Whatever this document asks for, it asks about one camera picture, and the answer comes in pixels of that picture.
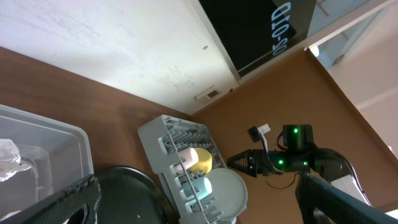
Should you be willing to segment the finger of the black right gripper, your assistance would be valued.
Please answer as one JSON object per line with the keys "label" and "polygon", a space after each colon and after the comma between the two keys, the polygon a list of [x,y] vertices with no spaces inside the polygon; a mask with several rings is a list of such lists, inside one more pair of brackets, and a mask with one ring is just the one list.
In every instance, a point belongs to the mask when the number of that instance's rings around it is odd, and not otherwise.
{"label": "finger of the black right gripper", "polygon": [[226,165],[251,177],[257,177],[257,155],[255,150],[248,149],[228,158]]}

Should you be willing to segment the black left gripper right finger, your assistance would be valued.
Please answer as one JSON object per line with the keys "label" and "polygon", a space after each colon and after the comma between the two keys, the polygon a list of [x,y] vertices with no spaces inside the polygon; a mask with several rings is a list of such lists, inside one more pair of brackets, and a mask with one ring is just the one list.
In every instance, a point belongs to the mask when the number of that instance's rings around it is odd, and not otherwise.
{"label": "black left gripper right finger", "polygon": [[304,223],[397,223],[397,219],[308,173],[299,174],[295,196]]}

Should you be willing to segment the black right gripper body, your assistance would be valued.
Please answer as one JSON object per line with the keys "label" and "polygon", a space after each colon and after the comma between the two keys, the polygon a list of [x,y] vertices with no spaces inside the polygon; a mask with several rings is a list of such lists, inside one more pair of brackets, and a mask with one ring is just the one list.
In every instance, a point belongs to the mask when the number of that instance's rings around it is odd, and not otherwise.
{"label": "black right gripper body", "polygon": [[257,171],[264,176],[284,172],[306,171],[310,168],[310,154],[317,147],[313,127],[309,124],[285,124],[277,140],[277,150],[268,149],[267,140],[260,141],[262,149],[256,152]]}

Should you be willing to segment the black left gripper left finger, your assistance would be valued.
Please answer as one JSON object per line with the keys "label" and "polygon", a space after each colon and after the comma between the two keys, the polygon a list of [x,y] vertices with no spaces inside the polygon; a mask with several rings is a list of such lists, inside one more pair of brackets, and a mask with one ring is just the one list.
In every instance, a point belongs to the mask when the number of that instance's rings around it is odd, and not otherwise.
{"label": "black left gripper left finger", "polygon": [[87,175],[1,223],[96,223],[100,200],[99,180]]}

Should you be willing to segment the light grey plate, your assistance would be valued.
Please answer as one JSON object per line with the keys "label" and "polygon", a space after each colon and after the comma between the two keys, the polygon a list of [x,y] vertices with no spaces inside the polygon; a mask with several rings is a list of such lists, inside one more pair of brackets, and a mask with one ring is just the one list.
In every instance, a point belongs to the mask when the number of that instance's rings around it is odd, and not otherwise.
{"label": "light grey plate", "polygon": [[204,209],[207,215],[223,212],[220,220],[232,220],[244,209],[248,200],[245,182],[235,171],[225,168],[213,169],[205,175],[211,183],[212,193],[206,197],[215,197],[214,201]]}

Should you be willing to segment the yellow bowl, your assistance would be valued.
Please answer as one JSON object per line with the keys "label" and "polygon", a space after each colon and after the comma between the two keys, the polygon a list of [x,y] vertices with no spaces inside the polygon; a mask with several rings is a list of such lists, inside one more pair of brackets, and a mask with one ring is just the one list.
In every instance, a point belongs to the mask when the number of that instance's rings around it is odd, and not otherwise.
{"label": "yellow bowl", "polygon": [[198,154],[198,162],[189,168],[190,172],[202,171],[204,174],[209,173],[212,170],[213,159],[209,151],[203,148],[195,148]]}

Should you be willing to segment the blue cup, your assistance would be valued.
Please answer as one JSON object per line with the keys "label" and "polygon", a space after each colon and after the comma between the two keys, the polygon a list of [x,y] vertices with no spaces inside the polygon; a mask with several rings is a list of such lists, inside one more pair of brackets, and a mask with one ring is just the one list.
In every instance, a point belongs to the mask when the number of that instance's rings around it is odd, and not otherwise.
{"label": "blue cup", "polygon": [[211,182],[207,177],[199,177],[197,179],[191,180],[191,184],[193,189],[191,189],[188,182],[182,184],[184,194],[189,200],[192,200],[195,197],[193,191],[195,191],[199,200],[207,197],[213,191]]}

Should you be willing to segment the pink cup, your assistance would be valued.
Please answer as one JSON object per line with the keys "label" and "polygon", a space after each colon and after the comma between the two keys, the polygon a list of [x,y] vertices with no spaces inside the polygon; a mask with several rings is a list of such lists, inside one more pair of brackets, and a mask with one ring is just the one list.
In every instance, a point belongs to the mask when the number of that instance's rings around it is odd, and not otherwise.
{"label": "pink cup", "polygon": [[178,152],[180,159],[183,161],[182,164],[177,164],[174,169],[176,174],[183,173],[183,167],[185,170],[189,170],[193,165],[199,161],[199,156],[196,150],[192,147],[188,147]]}

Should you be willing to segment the large white tissue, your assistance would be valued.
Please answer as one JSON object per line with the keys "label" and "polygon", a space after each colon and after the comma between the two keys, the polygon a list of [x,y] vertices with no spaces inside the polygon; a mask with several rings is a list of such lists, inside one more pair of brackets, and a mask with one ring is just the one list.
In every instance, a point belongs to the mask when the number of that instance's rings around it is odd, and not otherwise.
{"label": "large white tissue", "polygon": [[1,139],[1,182],[5,182],[16,173],[29,170],[30,165],[21,163],[21,154],[11,139]]}

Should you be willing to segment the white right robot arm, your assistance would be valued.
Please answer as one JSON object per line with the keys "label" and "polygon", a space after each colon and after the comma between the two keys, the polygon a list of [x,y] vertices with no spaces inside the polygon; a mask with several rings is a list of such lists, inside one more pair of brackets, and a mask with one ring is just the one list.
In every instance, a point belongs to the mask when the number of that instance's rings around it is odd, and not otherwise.
{"label": "white right robot arm", "polygon": [[268,125],[248,129],[252,142],[261,142],[262,149],[248,149],[231,156],[227,166],[257,177],[283,175],[288,172],[318,173],[337,189],[370,205],[353,165],[339,152],[316,146],[309,124],[285,124],[277,137],[274,150],[268,148],[265,134]]}

